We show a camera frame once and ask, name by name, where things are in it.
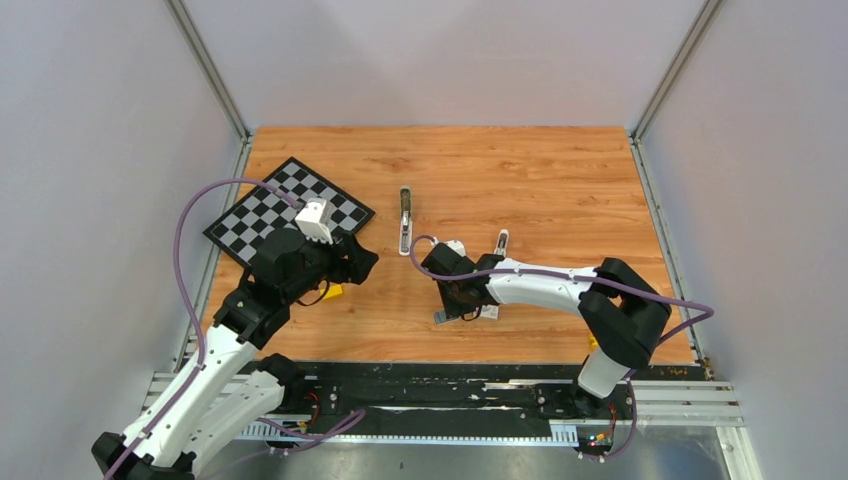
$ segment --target gray wall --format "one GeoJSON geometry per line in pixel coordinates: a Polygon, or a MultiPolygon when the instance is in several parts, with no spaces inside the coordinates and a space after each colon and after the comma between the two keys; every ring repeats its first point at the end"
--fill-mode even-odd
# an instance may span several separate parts
{"type": "MultiPolygon", "coordinates": [[[[161,1],[2,2],[0,65],[0,477],[97,478],[185,332],[179,209],[238,145],[161,1]]],[[[222,199],[188,226],[195,286],[222,199]]]]}
{"type": "Polygon", "coordinates": [[[764,478],[844,478],[848,3],[725,3],[647,162],[764,478]]]}
{"type": "Polygon", "coordinates": [[[188,0],[245,121],[627,125],[703,0],[188,0]]]}

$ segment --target wooden surface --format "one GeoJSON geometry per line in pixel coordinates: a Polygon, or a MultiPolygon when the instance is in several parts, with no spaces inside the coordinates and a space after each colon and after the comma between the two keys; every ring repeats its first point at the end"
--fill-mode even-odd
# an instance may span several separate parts
{"type": "MultiPolygon", "coordinates": [[[[532,306],[498,320],[433,323],[436,285],[397,253],[399,188],[412,187],[414,234],[461,240],[475,261],[508,228],[508,255],[549,266],[628,262],[672,293],[625,132],[621,128],[262,128],[245,176],[262,179],[294,156],[373,208],[357,235],[380,261],[361,286],[292,319],[261,355],[292,359],[579,363],[589,353],[579,318],[532,306]]],[[[244,186],[240,195],[250,190],[244,186]]],[[[419,245],[423,258],[429,247],[419,245]]],[[[222,256],[204,323],[241,269],[222,256]]],[[[669,328],[679,324],[675,311],[669,328]]],[[[691,363],[683,335],[654,363],[691,363]]]]}

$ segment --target black and white checkerboard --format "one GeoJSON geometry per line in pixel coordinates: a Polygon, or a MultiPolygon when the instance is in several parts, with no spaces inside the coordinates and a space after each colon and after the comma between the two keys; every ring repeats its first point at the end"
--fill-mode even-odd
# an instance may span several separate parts
{"type": "MultiPolygon", "coordinates": [[[[318,197],[333,204],[330,232],[341,228],[356,233],[374,216],[374,210],[294,157],[283,162],[264,182],[282,187],[303,202],[318,197]]],[[[215,220],[203,234],[246,267],[268,233],[277,228],[297,228],[294,225],[296,214],[297,211],[279,197],[256,187],[215,220]]]]}

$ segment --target robotic arm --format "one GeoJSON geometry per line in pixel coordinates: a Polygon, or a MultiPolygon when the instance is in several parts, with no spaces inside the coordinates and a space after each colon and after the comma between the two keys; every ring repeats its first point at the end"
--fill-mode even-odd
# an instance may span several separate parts
{"type": "Polygon", "coordinates": [[[301,296],[323,281],[361,284],[368,277],[377,254],[362,248],[353,234],[331,235],[331,208],[323,199],[310,200],[295,219],[298,229],[268,234],[238,287],[214,315],[203,367],[193,367],[200,354],[195,352],[136,421],[120,435],[106,432],[94,443],[92,453],[103,472],[141,439],[113,478],[191,480],[250,422],[303,397],[304,374],[294,362],[274,354],[260,362],[240,389],[210,409],[230,379],[289,321],[290,307],[301,296]],[[186,387],[191,375],[194,381],[186,387]],[[145,434],[144,427],[175,398],[145,434]]]}
{"type": "Polygon", "coordinates": [[[583,318],[599,345],[585,360],[571,392],[575,407],[586,416],[603,404],[628,371],[648,366],[671,315],[668,305],[573,279],[601,277],[656,293],[625,262],[615,258],[605,259],[599,267],[585,268],[528,265],[494,254],[484,254],[474,263],[465,256],[460,242],[451,241],[436,244],[421,266],[431,273],[449,276],[483,270],[503,272],[437,280],[449,318],[473,313],[484,305],[511,303],[553,308],[583,318]],[[521,273],[530,270],[534,273],[521,273]],[[612,302],[616,297],[620,297],[618,305],[612,302]]]}

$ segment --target purple cable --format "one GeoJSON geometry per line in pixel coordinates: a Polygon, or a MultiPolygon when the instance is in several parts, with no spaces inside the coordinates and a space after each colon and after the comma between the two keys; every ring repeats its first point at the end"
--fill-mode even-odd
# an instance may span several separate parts
{"type": "MultiPolygon", "coordinates": [[[[141,433],[146,436],[150,435],[150,432],[156,427],[156,425],[165,417],[165,415],[173,408],[173,406],[177,403],[177,401],[183,396],[183,394],[188,390],[191,384],[194,382],[194,379],[197,378],[197,375],[200,373],[203,362],[206,360],[206,338],[203,336],[203,326],[200,324],[200,320],[197,318],[197,313],[194,311],[194,305],[191,303],[191,299],[188,296],[188,290],[185,286],[185,281],[183,280],[183,274],[180,271],[180,240],[183,233],[183,226],[185,225],[186,218],[188,217],[189,211],[200,200],[200,197],[206,195],[210,190],[215,188],[230,185],[233,183],[249,183],[251,185],[256,185],[257,187],[262,187],[269,190],[274,195],[283,199],[284,202],[288,203],[292,207],[296,207],[298,205],[297,200],[290,197],[286,192],[280,190],[278,187],[270,185],[265,182],[260,182],[259,180],[253,180],[250,178],[228,178],[226,180],[219,180],[217,182],[211,183],[206,187],[203,187],[199,192],[195,193],[191,200],[188,201],[185,208],[183,208],[182,213],[180,214],[180,219],[177,221],[177,230],[174,233],[174,249],[172,252],[173,262],[174,262],[174,276],[177,280],[177,287],[180,289],[180,297],[183,299],[183,305],[185,305],[186,310],[188,310],[189,320],[191,321],[191,326],[194,328],[194,333],[197,335],[197,364],[193,367],[192,371],[189,372],[188,377],[186,377],[185,382],[180,386],[179,389],[174,393],[174,395],[165,403],[165,405],[159,410],[159,412],[153,416],[150,422],[145,425],[144,428],[141,429],[141,433]]],[[[137,437],[135,440],[130,443],[126,449],[124,449],[123,453],[115,460],[115,463],[109,468],[106,474],[103,476],[103,480],[111,480],[115,475],[115,472],[121,468],[124,461],[126,461],[127,457],[138,448],[139,444],[141,444],[142,437],[137,437]]]]}
{"type": "MultiPolygon", "coordinates": [[[[412,260],[412,265],[419,272],[423,273],[424,275],[427,275],[428,277],[430,277],[434,280],[442,280],[442,281],[469,280],[469,279],[472,279],[472,278],[483,277],[483,276],[487,276],[487,275],[502,275],[502,274],[507,274],[507,275],[509,275],[509,274],[542,275],[542,276],[561,278],[563,280],[576,281],[576,282],[599,283],[601,285],[606,285],[608,287],[615,288],[615,289],[617,289],[621,292],[629,293],[631,295],[636,295],[636,296],[639,296],[639,297],[642,297],[642,298],[645,298],[647,300],[651,300],[651,301],[654,301],[654,302],[665,303],[665,304],[668,304],[668,305],[675,305],[675,306],[683,307],[683,308],[691,308],[691,309],[700,310],[701,312],[703,312],[700,315],[698,315],[694,318],[691,318],[691,319],[681,323],[680,325],[672,328],[668,332],[666,332],[665,335],[660,337],[660,341],[659,341],[659,343],[657,343],[657,346],[662,345],[663,343],[665,343],[669,338],[673,337],[674,335],[682,332],[683,330],[691,327],[692,325],[695,325],[698,322],[702,322],[702,321],[712,317],[715,314],[715,310],[713,310],[711,307],[709,307],[707,305],[703,305],[703,304],[695,303],[695,302],[689,302],[689,301],[686,301],[686,300],[678,300],[676,298],[671,298],[671,297],[664,297],[662,295],[657,295],[655,293],[650,293],[650,292],[646,292],[644,290],[639,290],[638,288],[633,288],[633,287],[630,287],[628,285],[624,285],[623,283],[619,283],[619,282],[609,280],[609,279],[606,279],[606,278],[587,277],[585,275],[573,275],[572,276],[572,275],[569,275],[569,274],[563,273],[563,272],[554,272],[554,271],[542,270],[542,269],[539,269],[539,268],[519,268],[518,271],[516,271],[515,269],[511,269],[511,268],[492,268],[492,269],[489,269],[489,270],[479,270],[479,271],[476,271],[476,272],[466,273],[466,274],[463,274],[463,275],[438,275],[438,274],[429,272],[426,268],[422,267],[421,263],[418,262],[418,259],[415,258],[415,244],[418,243],[420,240],[425,240],[425,239],[429,240],[433,244],[436,243],[436,237],[433,237],[432,235],[419,235],[419,236],[415,237],[415,239],[412,241],[412,245],[410,245],[410,247],[409,247],[409,259],[412,260]]],[[[624,451],[627,450],[627,447],[630,446],[630,442],[633,440],[633,432],[636,431],[636,420],[637,420],[636,395],[633,391],[633,384],[630,381],[630,377],[632,377],[634,373],[636,373],[636,369],[630,370],[624,376],[625,381],[627,383],[627,388],[630,391],[630,398],[633,399],[633,405],[631,406],[631,412],[633,414],[633,421],[630,424],[630,432],[627,434],[627,439],[624,440],[624,444],[621,446],[621,448],[619,448],[618,450],[616,450],[613,453],[610,453],[608,455],[603,455],[603,456],[584,454],[585,457],[587,457],[591,460],[598,460],[598,461],[600,461],[601,458],[611,460],[615,457],[618,457],[622,453],[624,453],[624,451]]]]}
{"type": "MultiPolygon", "coordinates": [[[[283,449],[283,448],[272,448],[270,451],[269,450],[261,450],[259,452],[251,453],[249,455],[245,455],[244,457],[241,457],[240,459],[238,459],[235,462],[227,465],[226,467],[223,467],[219,470],[216,470],[216,471],[210,473],[209,475],[200,477],[200,479],[198,479],[198,480],[209,480],[210,478],[217,477],[218,475],[220,475],[220,474],[222,474],[226,471],[232,470],[233,468],[235,468],[235,467],[237,467],[237,466],[239,466],[243,463],[247,463],[247,462],[253,460],[254,458],[267,457],[269,455],[278,455],[280,453],[280,452],[278,452],[278,450],[282,450],[283,453],[286,454],[286,455],[289,454],[289,453],[296,453],[296,452],[302,452],[304,450],[309,450],[310,448],[314,448],[314,447],[320,445],[324,440],[327,440],[328,438],[331,438],[335,435],[339,435],[341,433],[344,433],[344,432],[350,430],[357,423],[362,421],[363,417],[365,417],[365,410],[356,410],[356,411],[352,412],[350,415],[348,415],[347,417],[345,417],[342,421],[337,423],[336,426],[331,428],[327,433],[322,434],[322,435],[309,435],[308,436],[309,439],[314,440],[314,441],[308,443],[307,445],[302,445],[302,446],[298,446],[298,447],[294,447],[294,448],[285,448],[285,449],[283,449]]],[[[260,421],[260,422],[262,422],[266,425],[270,425],[270,426],[276,428],[277,430],[285,433],[286,435],[295,436],[295,435],[291,435],[292,430],[280,425],[279,423],[273,422],[273,421],[265,419],[265,418],[260,418],[260,419],[258,419],[258,421],[260,421]]]]}

